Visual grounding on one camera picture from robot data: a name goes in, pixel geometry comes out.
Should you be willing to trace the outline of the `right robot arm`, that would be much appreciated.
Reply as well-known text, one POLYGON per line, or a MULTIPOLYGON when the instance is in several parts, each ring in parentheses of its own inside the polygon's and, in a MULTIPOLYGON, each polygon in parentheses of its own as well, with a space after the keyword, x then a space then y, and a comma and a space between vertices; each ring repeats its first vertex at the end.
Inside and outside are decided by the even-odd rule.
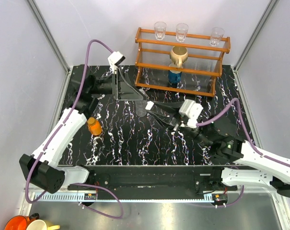
POLYGON ((166 129, 184 133, 201 147, 209 148, 213 164, 250 167, 249 170, 221 169, 209 178, 211 188, 220 190, 235 185, 274 188, 279 195, 290 198, 290 159, 253 144, 238 98, 203 122, 199 119, 202 105, 190 99, 178 103, 149 101, 145 110, 166 129))

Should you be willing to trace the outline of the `clear plastic bottle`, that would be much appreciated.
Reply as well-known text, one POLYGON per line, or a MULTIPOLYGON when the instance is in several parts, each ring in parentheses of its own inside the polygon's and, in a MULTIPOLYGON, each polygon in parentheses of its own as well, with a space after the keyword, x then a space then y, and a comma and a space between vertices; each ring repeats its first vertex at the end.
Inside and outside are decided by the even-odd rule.
POLYGON ((147 95, 145 91, 140 88, 139 91, 143 94, 143 100, 141 101, 135 101, 135 106, 136 106, 136 115, 139 117, 144 117, 147 113, 146 111, 146 105, 147 105, 147 95))

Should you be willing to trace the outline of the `orange juice bottle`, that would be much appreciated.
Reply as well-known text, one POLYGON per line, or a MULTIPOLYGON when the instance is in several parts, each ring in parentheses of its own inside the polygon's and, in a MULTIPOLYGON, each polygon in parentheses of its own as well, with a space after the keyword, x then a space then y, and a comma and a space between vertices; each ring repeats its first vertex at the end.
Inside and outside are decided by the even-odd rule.
POLYGON ((88 126, 88 130, 90 131, 90 133, 94 136, 98 136, 102 133, 102 127, 101 127, 98 120, 96 120, 94 125, 90 126, 87 124, 87 126, 88 126))

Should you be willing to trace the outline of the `orange bottle cap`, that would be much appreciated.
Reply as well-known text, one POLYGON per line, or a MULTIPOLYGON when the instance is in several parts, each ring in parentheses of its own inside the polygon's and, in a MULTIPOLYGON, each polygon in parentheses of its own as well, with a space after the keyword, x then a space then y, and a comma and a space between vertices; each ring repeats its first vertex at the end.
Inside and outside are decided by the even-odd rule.
POLYGON ((93 117, 90 117, 90 118, 87 120, 87 124, 90 125, 90 126, 94 125, 95 122, 96 122, 96 120, 95 120, 95 118, 93 118, 93 117))

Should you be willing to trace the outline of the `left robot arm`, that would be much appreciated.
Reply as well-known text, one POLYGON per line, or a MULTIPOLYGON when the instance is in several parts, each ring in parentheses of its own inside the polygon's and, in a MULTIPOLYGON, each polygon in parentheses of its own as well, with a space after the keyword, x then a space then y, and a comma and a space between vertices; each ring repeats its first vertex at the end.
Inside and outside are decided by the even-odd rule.
POLYGON ((112 95, 118 101, 143 101, 145 95, 132 86, 129 76, 117 70, 109 78, 89 75, 82 80, 81 90, 74 93, 72 103, 47 139, 31 154, 23 154, 19 164, 26 185, 33 184, 51 194, 62 186, 78 183, 83 189, 94 186, 95 178, 85 166, 60 167, 59 161, 78 130, 94 113, 100 95, 112 95))

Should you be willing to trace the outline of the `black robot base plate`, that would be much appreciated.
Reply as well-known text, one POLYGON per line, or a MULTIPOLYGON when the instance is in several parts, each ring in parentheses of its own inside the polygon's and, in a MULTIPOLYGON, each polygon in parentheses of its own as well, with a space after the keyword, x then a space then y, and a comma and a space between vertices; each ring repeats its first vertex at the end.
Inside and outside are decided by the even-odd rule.
POLYGON ((222 166, 89 166, 87 182, 121 200, 188 200, 206 192, 237 191, 222 184, 222 166))

